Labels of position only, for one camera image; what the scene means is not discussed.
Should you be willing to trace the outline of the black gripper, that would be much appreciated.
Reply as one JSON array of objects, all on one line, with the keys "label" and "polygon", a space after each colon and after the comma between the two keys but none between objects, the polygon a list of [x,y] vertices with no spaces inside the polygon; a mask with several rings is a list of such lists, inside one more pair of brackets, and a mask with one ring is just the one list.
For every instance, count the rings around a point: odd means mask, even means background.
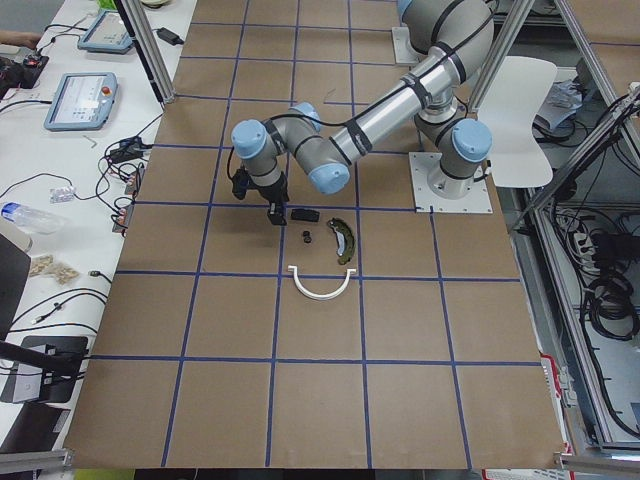
[{"label": "black gripper", "polygon": [[273,170],[266,175],[253,175],[252,180],[260,195],[269,202],[267,217],[274,226],[286,225],[285,204],[289,201],[286,175]]}]

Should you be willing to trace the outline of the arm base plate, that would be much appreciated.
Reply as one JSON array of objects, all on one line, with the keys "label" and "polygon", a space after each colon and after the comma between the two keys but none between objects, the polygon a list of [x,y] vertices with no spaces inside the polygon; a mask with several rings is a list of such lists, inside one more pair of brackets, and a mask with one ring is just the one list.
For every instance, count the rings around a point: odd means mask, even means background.
[{"label": "arm base plate", "polygon": [[468,179],[448,177],[441,170],[441,154],[410,152],[410,172],[417,213],[492,214],[482,168]]},{"label": "arm base plate", "polygon": [[396,65],[414,66],[424,59],[424,55],[411,45],[409,29],[406,26],[393,27],[391,38]]}]

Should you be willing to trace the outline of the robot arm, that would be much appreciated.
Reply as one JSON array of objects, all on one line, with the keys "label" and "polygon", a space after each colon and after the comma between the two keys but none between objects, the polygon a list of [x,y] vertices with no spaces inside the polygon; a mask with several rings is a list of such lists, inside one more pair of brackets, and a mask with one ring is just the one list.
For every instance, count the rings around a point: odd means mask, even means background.
[{"label": "robot arm", "polygon": [[268,204],[269,221],[285,224],[288,181],[278,165],[288,153],[322,194],[339,192],[350,166],[408,120],[440,150],[430,179],[444,198],[460,198],[490,153],[493,138],[479,120],[458,110],[454,91],[483,65],[492,45],[494,13],[484,1],[400,1],[399,18],[409,43],[423,60],[381,98],[353,118],[321,134],[322,121],[307,103],[265,120],[239,122],[231,133],[240,168],[230,176],[233,195],[242,200],[257,191]]}]

